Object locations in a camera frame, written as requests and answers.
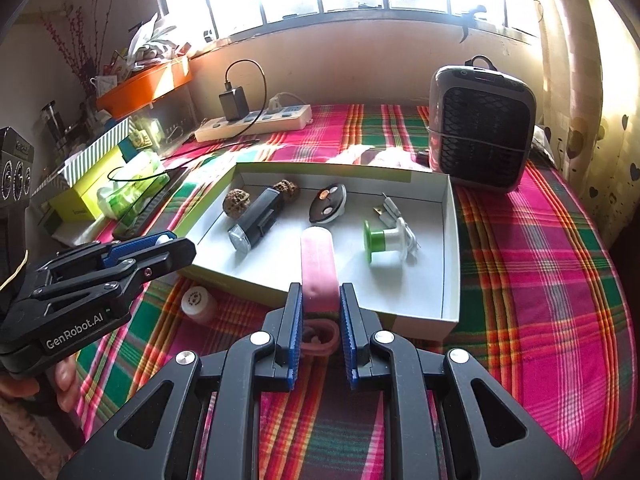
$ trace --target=black mesh grille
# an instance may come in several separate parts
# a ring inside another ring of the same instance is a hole
[[[442,133],[447,137],[442,137],[440,168],[479,184],[512,186],[524,153],[505,148],[527,148],[529,121],[529,108],[523,102],[467,88],[450,89],[444,96]]]

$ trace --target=blue gripper pad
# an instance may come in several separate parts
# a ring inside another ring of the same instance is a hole
[[[109,254],[102,259],[102,264],[105,269],[108,267],[114,267],[118,264],[118,261],[122,258],[126,258],[129,254],[137,253],[144,249],[153,247],[158,241],[158,238],[166,235],[171,240],[177,238],[171,231],[164,231],[162,233],[156,233],[153,235],[141,236],[140,238],[134,238],[128,242],[115,244],[111,247]]]
[[[289,370],[287,371],[287,381],[289,381],[289,390],[293,390],[293,386],[298,378],[298,365],[300,364],[300,343],[302,342],[302,287],[296,301],[296,310],[293,315],[293,324],[291,337],[289,338]]]
[[[351,325],[351,316],[347,308],[344,288],[340,286],[340,335],[342,337],[342,352],[344,353],[344,368],[351,389],[358,385],[358,362],[356,359],[356,341]]]

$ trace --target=green and white plunger toy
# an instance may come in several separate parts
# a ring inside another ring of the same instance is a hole
[[[407,229],[402,217],[396,219],[395,229],[372,231],[369,222],[364,221],[364,248],[367,260],[371,263],[371,253],[383,253],[385,251],[398,251],[400,259],[406,260],[409,253],[417,249],[415,235]]]

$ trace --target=beige curtain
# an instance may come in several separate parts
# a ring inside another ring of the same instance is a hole
[[[537,4],[545,133],[610,246],[640,200],[640,51],[608,0]]]

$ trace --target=orange tray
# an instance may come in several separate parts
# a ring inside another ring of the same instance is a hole
[[[192,78],[187,57],[177,57],[127,79],[98,97],[95,104],[98,110],[107,110],[114,119],[123,119]]]

